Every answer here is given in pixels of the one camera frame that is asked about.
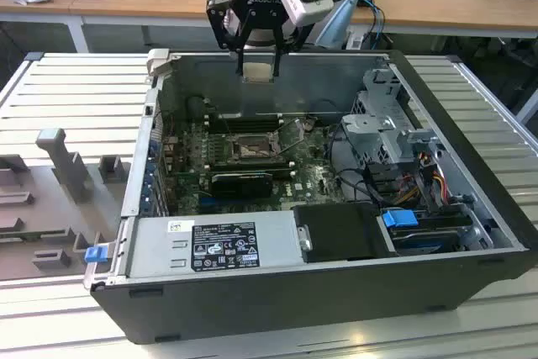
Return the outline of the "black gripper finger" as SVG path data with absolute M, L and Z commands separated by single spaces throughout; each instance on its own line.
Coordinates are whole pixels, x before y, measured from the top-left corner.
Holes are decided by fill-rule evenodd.
M 275 55 L 272 64 L 272 76 L 278 77 L 280 74 L 280 62 L 283 55 L 290 52 L 298 52 L 303 48 L 306 39 L 309 37 L 314 25 L 306 25 L 296 28 L 292 35 L 285 39 L 282 26 L 277 26 L 272 32 L 275 39 Z
M 224 19 L 228 12 L 233 12 L 239 19 L 239 26 L 234 34 L 225 27 Z M 244 48 L 253 31 L 252 6 L 247 0 L 208 0 L 206 14 L 221 50 L 233 51 L 237 55 L 236 73 L 243 75 Z

